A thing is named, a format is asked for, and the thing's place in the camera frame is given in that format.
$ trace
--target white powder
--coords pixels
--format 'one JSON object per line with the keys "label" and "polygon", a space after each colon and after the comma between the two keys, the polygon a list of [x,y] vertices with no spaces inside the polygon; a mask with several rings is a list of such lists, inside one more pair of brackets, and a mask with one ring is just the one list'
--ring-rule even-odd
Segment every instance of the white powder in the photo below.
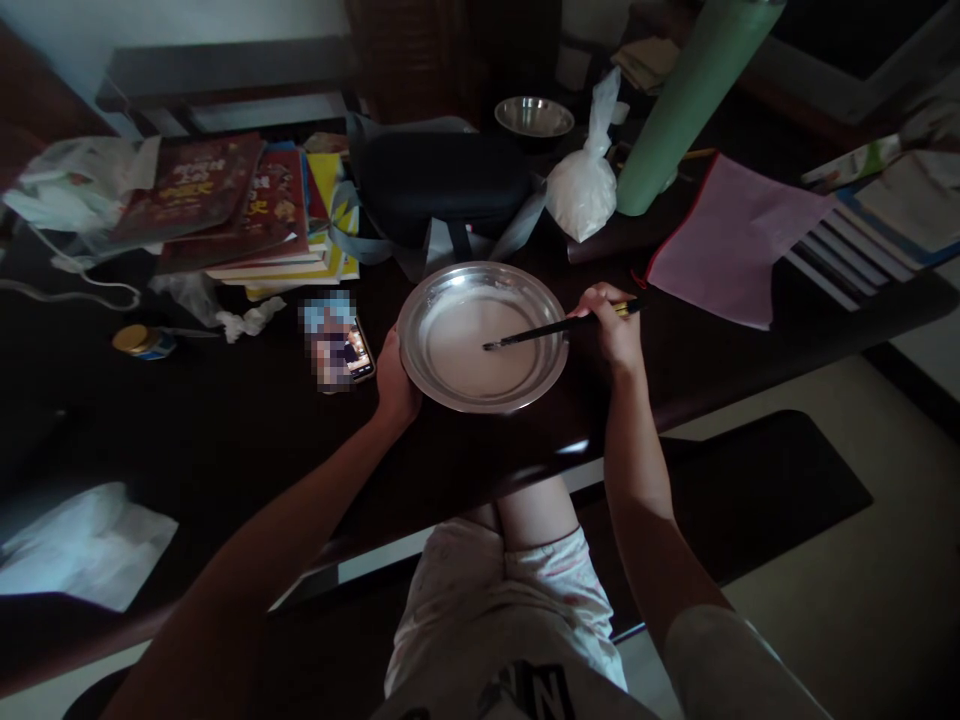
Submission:
{"label": "white powder", "polygon": [[509,393],[533,371],[536,341],[484,350],[483,344],[530,330],[527,319],[497,292],[444,298],[424,323],[426,349],[437,377],[470,397]]}

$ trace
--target pink cloth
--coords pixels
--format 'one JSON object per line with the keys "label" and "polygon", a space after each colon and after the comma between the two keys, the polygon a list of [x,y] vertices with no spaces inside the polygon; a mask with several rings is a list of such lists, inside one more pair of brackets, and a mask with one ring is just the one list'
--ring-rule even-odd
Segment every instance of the pink cloth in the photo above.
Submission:
{"label": "pink cloth", "polygon": [[684,223],[646,281],[727,320],[769,330],[773,264],[835,206],[717,155]]}

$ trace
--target metal bowl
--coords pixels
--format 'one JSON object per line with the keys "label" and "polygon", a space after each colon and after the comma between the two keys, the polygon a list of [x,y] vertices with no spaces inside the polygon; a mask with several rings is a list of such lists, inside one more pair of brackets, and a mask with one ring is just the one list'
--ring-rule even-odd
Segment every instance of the metal bowl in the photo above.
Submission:
{"label": "metal bowl", "polygon": [[510,98],[497,105],[494,115],[507,130],[525,137],[556,138],[573,129],[573,113],[545,98]]}
{"label": "metal bowl", "polygon": [[[437,309],[441,312],[448,302],[456,304],[461,297],[481,294],[519,312],[531,328],[564,318],[559,301],[547,286],[522,270],[494,262],[452,265],[421,282],[403,304],[397,321],[400,357],[413,384],[441,405],[467,413],[518,410],[543,395],[560,376],[567,362],[566,334],[529,340],[535,346],[532,368],[510,390],[487,396],[464,394],[444,382],[434,368],[429,342],[431,311],[441,308]],[[478,346],[489,340],[478,338]]]}

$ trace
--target green tube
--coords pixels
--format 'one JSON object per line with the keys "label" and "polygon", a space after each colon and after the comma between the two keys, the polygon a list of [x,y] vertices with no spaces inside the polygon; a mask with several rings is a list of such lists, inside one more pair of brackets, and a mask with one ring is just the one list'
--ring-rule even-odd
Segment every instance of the green tube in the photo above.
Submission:
{"label": "green tube", "polygon": [[617,210],[642,215],[740,77],[785,0],[707,0],[617,180]]}

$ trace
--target white shorts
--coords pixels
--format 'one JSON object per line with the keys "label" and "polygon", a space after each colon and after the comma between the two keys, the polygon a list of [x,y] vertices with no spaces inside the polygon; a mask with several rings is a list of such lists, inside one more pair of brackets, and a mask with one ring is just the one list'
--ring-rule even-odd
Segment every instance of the white shorts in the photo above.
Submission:
{"label": "white shorts", "polygon": [[[508,586],[525,592],[504,592]],[[571,647],[627,690],[620,654],[610,642],[613,610],[590,562],[581,528],[543,547],[504,552],[500,535],[454,518],[437,525],[427,539],[410,583],[384,680],[387,697],[418,669],[429,645],[458,623],[469,622],[464,611],[484,595],[510,598],[508,602],[518,601],[519,596],[519,602],[571,619],[578,640]]]}

